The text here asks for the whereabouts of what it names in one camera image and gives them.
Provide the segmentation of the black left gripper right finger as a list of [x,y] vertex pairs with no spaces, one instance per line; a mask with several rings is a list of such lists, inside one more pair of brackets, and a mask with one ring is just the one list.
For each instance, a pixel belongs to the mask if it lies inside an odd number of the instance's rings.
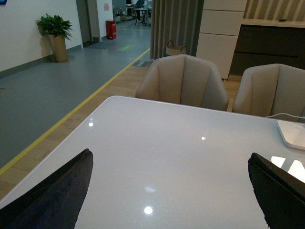
[[258,153],[248,160],[256,200],[271,229],[305,227],[305,184]]

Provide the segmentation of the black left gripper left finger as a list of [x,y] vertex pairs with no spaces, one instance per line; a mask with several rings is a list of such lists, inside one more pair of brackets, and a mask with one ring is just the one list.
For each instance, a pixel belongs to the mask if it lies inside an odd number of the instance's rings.
[[0,210],[2,229],[72,229],[87,195],[93,154],[85,149]]

